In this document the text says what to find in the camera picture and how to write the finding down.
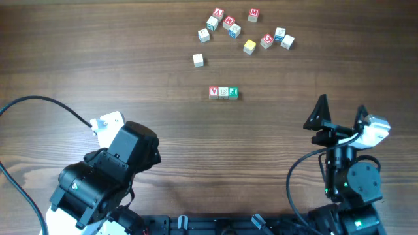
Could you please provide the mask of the red V letter block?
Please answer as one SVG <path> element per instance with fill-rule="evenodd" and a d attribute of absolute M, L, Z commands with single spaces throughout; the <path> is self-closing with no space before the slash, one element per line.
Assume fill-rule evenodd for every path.
<path fill-rule="evenodd" d="M 209 99 L 219 99 L 219 88 L 218 86 L 209 87 Z"/>

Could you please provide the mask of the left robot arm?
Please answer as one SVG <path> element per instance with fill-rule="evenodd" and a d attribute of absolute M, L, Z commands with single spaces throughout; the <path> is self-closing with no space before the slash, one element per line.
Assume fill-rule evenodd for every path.
<path fill-rule="evenodd" d="M 77 231 L 102 221 L 120 206 L 132 190 L 135 176 L 161 162 L 157 134 L 133 121 L 122 125 L 114 136 L 102 135 L 100 149 L 66 166 L 50 197 L 48 231 L 53 215 L 64 215 Z"/>

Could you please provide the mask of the green E letter block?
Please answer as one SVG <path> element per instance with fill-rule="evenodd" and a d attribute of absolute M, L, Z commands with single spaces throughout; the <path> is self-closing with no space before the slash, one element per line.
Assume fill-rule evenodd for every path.
<path fill-rule="evenodd" d="M 229 100 L 237 100 L 238 99 L 238 88 L 237 87 L 229 87 L 228 88 L 228 96 Z"/>

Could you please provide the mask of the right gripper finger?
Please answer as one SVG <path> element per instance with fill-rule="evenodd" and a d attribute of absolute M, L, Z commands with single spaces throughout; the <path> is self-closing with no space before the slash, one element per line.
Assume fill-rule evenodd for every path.
<path fill-rule="evenodd" d="M 316 105 L 303 125 L 303 128 L 313 131 L 332 129 L 332 121 L 326 94 L 319 96 Z"/>
<path fill-rule="evenodd" d="M 355 115 L 355 122 L 353 125 L 353 130 L 356 133 L 362 133 L 365 125 L 368 125 L 368 122 L 365 120 L 365 117 L 368 115 L 368 111 L 364 105 L 360 105 L 357 108 L 357 113 Z"/>

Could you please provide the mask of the yellow K letter block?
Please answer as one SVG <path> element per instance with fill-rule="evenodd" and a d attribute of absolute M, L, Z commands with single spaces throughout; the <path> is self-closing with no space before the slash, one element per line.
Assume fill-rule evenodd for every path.
<path fill-rule="evenodd" d="M 229 88 L 219 87 L 218 99 L 229 99 Z"/>

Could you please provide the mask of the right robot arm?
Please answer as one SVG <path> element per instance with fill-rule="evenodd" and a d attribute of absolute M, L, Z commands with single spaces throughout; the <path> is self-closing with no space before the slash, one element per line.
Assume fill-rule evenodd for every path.
<path fill-rule="evenodd" d="M 325 147 L 321 166 L 325 196 L 331 204 L 308 212 L 309 225 L 321 234 L 375 234 L 385 229 L 374 202 L 381 200 L 381 165 L 371 155 L 360 155 L 384 140 L 391 129 L 388 121 L 369 114 L 360 106 L 353 127 L 331 121 L 326 95 L 321 95 L 304 129 L 316 135 L 312 143 Z"/>

